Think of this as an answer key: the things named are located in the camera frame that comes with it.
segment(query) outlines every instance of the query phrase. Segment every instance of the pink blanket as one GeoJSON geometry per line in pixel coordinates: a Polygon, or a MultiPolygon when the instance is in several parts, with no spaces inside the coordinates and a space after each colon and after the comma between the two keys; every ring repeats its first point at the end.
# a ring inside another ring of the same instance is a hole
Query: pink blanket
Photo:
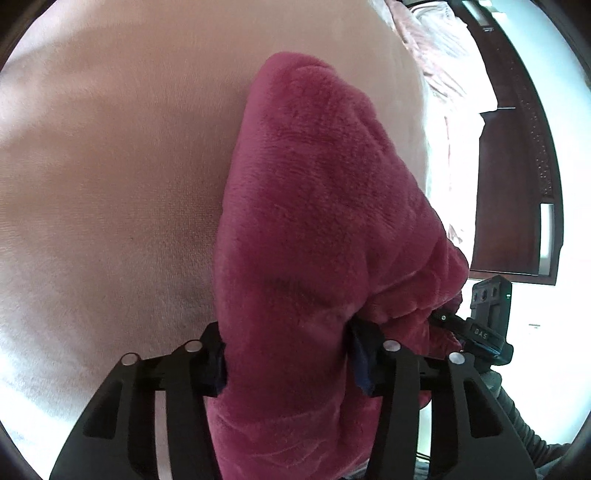
{"type": "Polygon", "coordinates": [[[229,384],[208,415],[223,478],[332,480],[366,460],[381,401],[353,383],[346,321],[360,312],[442,357],[458,345],[427,316],[467,272],[369,99],[320,60],[272,56],[248,97],[214,256],[229,384]]]}

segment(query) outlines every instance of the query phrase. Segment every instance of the black robotic claw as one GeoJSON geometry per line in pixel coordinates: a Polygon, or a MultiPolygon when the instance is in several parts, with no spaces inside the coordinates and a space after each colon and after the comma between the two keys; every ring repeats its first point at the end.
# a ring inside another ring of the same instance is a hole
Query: black robotic claw
{"type": "Polygon", "coordinates": [[[168,449],[178,480],[221,480],[203,396],[226,385],[217,323],[170,355],[124,355],[68,437],[50,480],[157,480],[154,400],[166,392],[168,449]]]}
{"type": "Polygon", "coordinates": [[[413,479],[421,390],[431,391],[433,402],[431,479],[536,478],[513,425],[474,369],[473,355],[414,355],[358,318],[348,329],[357,385],[384,398],[367,480],[413,479]]]}

